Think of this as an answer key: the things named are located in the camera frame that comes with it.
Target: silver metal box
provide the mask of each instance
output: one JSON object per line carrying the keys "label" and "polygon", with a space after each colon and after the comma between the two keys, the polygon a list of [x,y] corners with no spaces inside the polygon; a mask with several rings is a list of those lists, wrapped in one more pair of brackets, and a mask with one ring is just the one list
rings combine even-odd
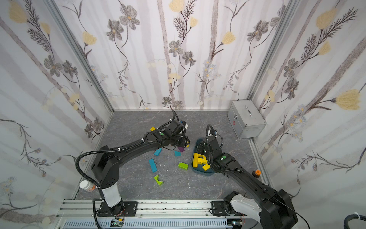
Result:
{"label": "silver metal box", "polygon": [[256,137],[267,124],[251,100],[233,101],[228,118],[238,138]]}

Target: blue block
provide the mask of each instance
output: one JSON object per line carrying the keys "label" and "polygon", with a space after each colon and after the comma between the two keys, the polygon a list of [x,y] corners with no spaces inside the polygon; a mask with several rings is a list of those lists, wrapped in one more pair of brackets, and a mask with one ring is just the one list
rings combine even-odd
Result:
{"label": "blue block", "polygon": [[158,169],[156,168],[154,159],[150,159],[149,160],[149,163],[150,163],[150,167],[151,167],[151,170],[153,171],[153,173],[155,173],[156,171],[158,171]]}
{"label": "blue block", "polygon": [[157,150],[155,151],[154,155],[155,155],[155,156],[159,156],[160,152],[161,152],[161,148],[160,148],[160,149],[157,149]]}

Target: metal corner post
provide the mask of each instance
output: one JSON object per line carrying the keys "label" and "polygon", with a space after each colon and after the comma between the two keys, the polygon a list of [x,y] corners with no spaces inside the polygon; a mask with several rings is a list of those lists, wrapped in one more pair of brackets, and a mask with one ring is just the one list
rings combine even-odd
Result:
{"label": "metal corner post", "polygon": [[88,63],[88,60],[85,58],[85,56],[81,50],[81,47],[79,46],[79,44],[76,41],[74,35],[72,34],[70,28],[68,27],[68,25],[67,25],[65,19],[63,18],[56,3],[54,2],[54,0],[43,0],[43,2],[45,3],[47,9],[50,11],[53,19],[55,20],[57,26],[61,30],[67,43],[70,45],[71,49],[73,50],[74,54],[76,55],[77,59],[82,64],[82,67],[88,74],[90,81],[93,83],[95,89],[99,93],[100,97],[102,98],[103,102],[107,106],[108,110],[111,113],[113,113],[114,109],[113,109],[109,99],[107,98],[102,87],[100,86],[97,77],[95,76],[94,72],[92,71],[92,69]]}
{"label": "metal corner post", "polygon": [[285,12],[283,13],[283,17],[282,20],[279,24],[278,29],[276,30],[276,33],[274,34],[274,37],[272,39],[272,42],[268,48],[268,51],[266,53],[266,56],[261,64],[261,67],[258,70],[257,76],[255,77],[255,80],[253,82],[253,85],[250,89],[250,92],[248,94],[247,99],[253,99],[255,92],[257,91],[258,87],[259,87],[259,83],[261,82],[264,73],[269,65],[269,63],[272,61],[272,58],[275,54],[275,51],[278,47],[278,45],[280,44],[281,38],[284,35],[284,32],[286,30],[286,28],[288,27],[288,25],[291,22],[291,19],[297,9],[297,6],[299,5],[301,0],[290,0]]}

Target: floral wallpaper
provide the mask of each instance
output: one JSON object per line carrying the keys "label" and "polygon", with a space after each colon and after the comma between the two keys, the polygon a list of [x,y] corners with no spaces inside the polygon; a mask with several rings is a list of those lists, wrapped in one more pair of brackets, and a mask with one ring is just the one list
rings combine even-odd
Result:
{"label": "floral wallpaper", "polygon": [[115,109],[228,109],[288,1],[55,0]]}
{"label": "floral wallpaper", "polygon": [[111,113],[43,1],[0,6],[0,225],[49,228]]}
{"label": "floral wallpaper", "polygon": [[342,228],[365,210],[365,10],[301,1],[253,99],[267,122],[256,142],[270,178],[311,228]]}

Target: green block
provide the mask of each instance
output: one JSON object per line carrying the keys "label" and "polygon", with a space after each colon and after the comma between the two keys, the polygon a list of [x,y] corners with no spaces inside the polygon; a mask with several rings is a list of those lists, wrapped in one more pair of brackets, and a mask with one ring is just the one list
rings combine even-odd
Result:
{"label": "green block", "polygon": [[184,170],[187,170],[188,169],[188,165],[183,163],[183,162],[180,162],[179,165],[178,165],[179,168],[181,169],[184,169]]}
{"label": "green block", "polygon": [[161,185],[163,184],[163,182],[162,182],[162,181],[159,181],[159,175],[156,175],[156,176],[154,177],[154,179],[155,179],[155,181],[158,183],[158,185],[159,185],[159,186],[161,186]]}

